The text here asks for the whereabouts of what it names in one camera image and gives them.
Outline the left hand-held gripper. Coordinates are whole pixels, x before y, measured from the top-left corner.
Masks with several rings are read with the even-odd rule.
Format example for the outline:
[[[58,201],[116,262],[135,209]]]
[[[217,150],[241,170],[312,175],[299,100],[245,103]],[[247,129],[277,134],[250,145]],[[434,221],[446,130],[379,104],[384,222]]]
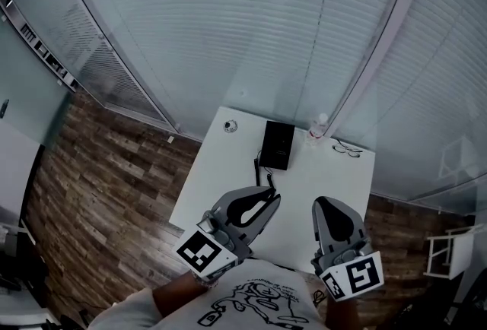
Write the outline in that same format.
[[[229,191],[177,242],[177,257],[204,281],[214,281],[252,255],[250,245],[279,208],[270,186]],[[262,204],[249,218],[243,215]]]

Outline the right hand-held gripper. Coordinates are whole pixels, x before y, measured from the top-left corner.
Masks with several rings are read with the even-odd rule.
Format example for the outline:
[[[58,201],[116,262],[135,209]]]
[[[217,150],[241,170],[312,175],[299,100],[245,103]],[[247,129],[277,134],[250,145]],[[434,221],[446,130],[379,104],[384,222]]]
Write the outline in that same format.
[[[384,284],[380,253],[374,251],[360,214],[334,198],[318,197],[312,206],[320,248],[311,264],[334,300],[348,300]]]

